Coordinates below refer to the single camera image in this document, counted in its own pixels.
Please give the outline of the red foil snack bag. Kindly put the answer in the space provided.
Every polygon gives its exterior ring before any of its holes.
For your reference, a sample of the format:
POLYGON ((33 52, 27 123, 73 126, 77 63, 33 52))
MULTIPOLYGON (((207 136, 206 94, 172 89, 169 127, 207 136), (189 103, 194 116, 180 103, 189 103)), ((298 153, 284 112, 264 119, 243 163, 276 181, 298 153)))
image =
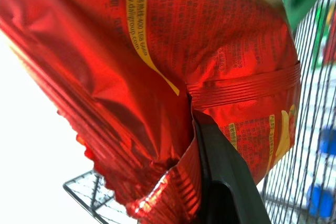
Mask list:
POLYGON ((196 217, 196 123, 219 127, 255 183, 295 142, 282 0, 0 0, 0 30, 141 224, 196 217))

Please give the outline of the blue bottle cap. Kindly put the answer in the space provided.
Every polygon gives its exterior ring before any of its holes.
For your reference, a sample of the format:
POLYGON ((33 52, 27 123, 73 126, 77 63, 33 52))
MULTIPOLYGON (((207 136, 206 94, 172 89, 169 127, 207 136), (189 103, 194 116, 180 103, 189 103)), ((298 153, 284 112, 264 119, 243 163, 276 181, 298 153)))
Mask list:
POLYGON ((324 219, 332 217, 334 198, 331 191, 320 185, 310 185, 306 196, 309 215, 324 219))
POLYGON ((319 150, 321 153, 336 156, 336 129, 322 129, 319 150))

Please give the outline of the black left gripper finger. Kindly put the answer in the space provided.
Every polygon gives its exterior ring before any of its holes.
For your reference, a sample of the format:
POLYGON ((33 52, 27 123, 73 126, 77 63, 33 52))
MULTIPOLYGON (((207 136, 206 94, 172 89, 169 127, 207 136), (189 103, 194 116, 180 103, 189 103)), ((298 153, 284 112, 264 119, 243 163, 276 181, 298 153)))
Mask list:
POLYGON ((213 118, 194 111, 202 171, 200 224, 271 224, 249 168, 213 118))

